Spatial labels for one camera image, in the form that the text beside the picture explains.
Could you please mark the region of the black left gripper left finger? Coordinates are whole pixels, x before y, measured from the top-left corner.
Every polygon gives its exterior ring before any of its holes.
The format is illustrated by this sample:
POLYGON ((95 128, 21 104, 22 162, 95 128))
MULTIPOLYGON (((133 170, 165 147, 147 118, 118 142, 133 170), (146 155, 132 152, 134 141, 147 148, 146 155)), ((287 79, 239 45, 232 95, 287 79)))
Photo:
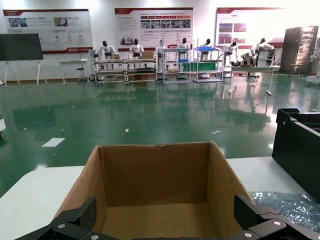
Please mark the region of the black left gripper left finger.
POLYGON ((62 211, 51 223, 19 237, 20 240, 99 240, 93 228, 97 202, 89 197, 80 207, 62 211))

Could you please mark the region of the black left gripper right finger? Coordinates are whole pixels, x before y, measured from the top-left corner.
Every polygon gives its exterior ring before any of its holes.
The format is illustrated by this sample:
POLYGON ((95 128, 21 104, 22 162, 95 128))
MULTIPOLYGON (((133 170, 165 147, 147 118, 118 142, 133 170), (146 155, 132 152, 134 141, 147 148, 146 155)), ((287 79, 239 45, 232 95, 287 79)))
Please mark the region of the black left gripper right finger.
POLYGON ((253 240, 318 240, 320 234, 286 220, 271 207, 257 205, 236 194, 233 213, 243 233, 253 240))

